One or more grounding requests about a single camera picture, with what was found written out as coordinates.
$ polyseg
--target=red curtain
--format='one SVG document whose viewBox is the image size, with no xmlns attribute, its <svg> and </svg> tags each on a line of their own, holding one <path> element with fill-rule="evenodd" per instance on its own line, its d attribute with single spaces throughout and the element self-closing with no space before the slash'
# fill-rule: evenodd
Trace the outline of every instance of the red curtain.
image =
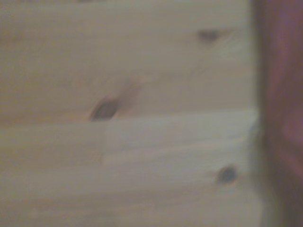
<svg viewBox="0 0 303 227">
<path fill-rule="evenodd" d="M 303 0 L 259 0 L 266 61 L 264 120 L 287 227 L 303 227 Z"/>
</svg>

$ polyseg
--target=wood grain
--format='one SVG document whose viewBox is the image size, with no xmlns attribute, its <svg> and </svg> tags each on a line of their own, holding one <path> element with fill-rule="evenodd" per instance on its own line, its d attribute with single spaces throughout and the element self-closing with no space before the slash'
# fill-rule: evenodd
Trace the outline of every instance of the wood grain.
<svg viewBox="0 0 303 227">
<path fill-rule="evenodd" d="M 11 7 L 0 17 L 2 126 L 88 121 L 134 81 L 117 117 L 255 105 L 248 1 Z M 208 29 L 216 40 L 201 40 Z"/>
<path fill-rule="evenodd" d="M 2 225 L 257 227 L 257 117 L 249 109 L 2 129 Z M 236 181 L 218 184 L 230 164 Z"/>
</svg>

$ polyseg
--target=red fabric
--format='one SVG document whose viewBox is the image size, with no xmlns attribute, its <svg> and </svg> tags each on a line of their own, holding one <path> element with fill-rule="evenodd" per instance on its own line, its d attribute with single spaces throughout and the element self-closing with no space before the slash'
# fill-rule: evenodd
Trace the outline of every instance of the red fabric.
<svg viewBox="0 0 303 227">
<path fill-rule="evenodd" d="M 289 227 L 303 227 L 303 0 L 261 1 L 269 152 Z"/>
</svg>

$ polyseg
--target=wooden board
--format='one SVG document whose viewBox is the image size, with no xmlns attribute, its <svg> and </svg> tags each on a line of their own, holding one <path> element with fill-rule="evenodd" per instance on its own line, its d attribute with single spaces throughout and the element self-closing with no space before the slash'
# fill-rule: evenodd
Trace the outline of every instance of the wooden board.
<svg viewBox="0 0 303 227">
<path fill-rule="evenodd" d="M 107 2 L 0 9 L 0 125 L 255 105 L 249 1 Z M 207 31 L 217 31 L 209 40 Z"/>
<path fill-rule="evenodd" d="M 0 0 L 0 226 L 279 226 L 252 29 L 248 0 Z"/>
<path fill-rule="evenodd" d="M 258 227 L 257 119 L 248 109 L 2 130 L 1 221 Z M 220 183 L 227 166 L 236 180 Z"/>
</svg>

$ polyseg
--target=wood knot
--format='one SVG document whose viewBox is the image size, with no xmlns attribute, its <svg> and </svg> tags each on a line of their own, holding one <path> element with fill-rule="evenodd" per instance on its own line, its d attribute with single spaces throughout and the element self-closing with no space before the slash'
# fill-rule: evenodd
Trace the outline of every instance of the wood knot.
<svg viewBox="0 0 303 227">
<path fill-rule="evenodd" d="M 222 168 L 219 171 L 218 176 L 217 176 L 217 182 L 223 183 L 223 184 L 233 183 L 233 182 L 235 182 L 237 177 L 238 177 L 238 174 L 237 174 L 236 168 L 233 166 L 228 166 L 228 167 Z"/>
<path fill-rule="evenodd" d="M 109 99 L 101 102 L 91 114 L 92 121 L 106 121 L 115 116 L 120 107 L 117 99 Z"/>
<path fill-rule="evenodd" d="M 197 35 L 200 40 L 207 42 L 216 41 L 220 36 L 217 30 L 212 29 L 198 31 Z"/>
</svg>

